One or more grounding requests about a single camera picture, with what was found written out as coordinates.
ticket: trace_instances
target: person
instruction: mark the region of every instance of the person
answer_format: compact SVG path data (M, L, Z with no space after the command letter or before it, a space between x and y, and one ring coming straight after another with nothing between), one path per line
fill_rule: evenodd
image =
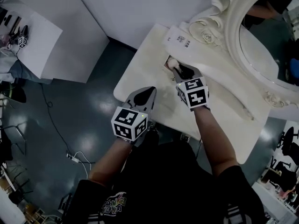
M213 175L198 165L188 136L159 145L151 123L139 147L115 140L79 182L63 223L264 224L229 139L209 109L194 115Z
M258 0L247 12L242 25L247 29L253 24L261 24L265 19L282 14L292 0Z

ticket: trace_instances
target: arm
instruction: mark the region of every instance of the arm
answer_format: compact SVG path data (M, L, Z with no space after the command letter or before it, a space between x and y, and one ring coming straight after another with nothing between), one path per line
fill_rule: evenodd
M234 148L212 113L197 107L194 114L214 175L219 176L225 169L238 165Z
M247 14L254 17L269 19L276 17L278 15L278 12L271 6L269 2L267 2L265 7L260 5L253 5L247 12Z
M132 145L122 139L116 139L108 152L92 168L88 179L109 187L116 174L121 171Z

